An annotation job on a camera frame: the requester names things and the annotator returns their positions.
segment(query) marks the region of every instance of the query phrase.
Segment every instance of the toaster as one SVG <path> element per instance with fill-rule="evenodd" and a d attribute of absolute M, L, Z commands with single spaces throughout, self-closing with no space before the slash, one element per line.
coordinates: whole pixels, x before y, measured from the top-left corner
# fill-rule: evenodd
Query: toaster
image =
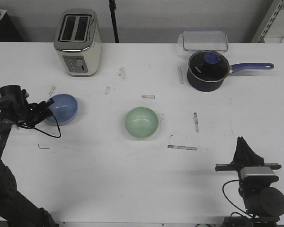
<path fill-rule="evenodd" d="M 65 11 L 53 45 L 67 73 L 76 77 L 94 74 L 102 50 L 96 13 L 91 9 Z"/>

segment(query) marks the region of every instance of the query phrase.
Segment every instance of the white table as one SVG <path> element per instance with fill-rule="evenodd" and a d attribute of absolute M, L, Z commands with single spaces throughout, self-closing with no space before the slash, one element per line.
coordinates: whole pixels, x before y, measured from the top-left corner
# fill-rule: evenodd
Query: white table
<path fill-rule="evenodd" d="M 238 177 L 214 167 L 232 161 L 243 136 L 266 163 L 282 165 L 272 186 L 284 194 L 284 44 L 229 44 L 230 64 L 271 62 L 275 68 L 230 75 L 209 93 L 189 85 L 187 61 L 177 48 L 103 44 L 98 72 L 77 78 L 64 72 L 52 43 L 0 43 L 0 87 L 20 85 L 30 103 L 69 93 L 80 105 L 60 139 L 12 129 L 2 160 L 18 190 L 55 221 L 222 223 L 237 211 L 222 185 Z M 137 106 L 160 118 L 158 132 L 147 140 L 124 128 L 127 112 Z M 57 133 L 46 122 L 38 128 Z M 226 193 L 244 208 L 237 189 L 234 183 Z M 284 215 L 278 223 L 284 224 Z"/>

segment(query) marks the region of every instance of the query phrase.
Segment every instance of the saucepan handle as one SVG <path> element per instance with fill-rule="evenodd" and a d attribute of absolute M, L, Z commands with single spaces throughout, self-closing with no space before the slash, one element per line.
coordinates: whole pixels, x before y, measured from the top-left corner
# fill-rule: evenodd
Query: saucepan handle
<path fill-rule="evenodd" d="M 272 63 L 240 63 L 231 66 L 231 72 L 241 70 L 272 70 L 275 66 Z"/>

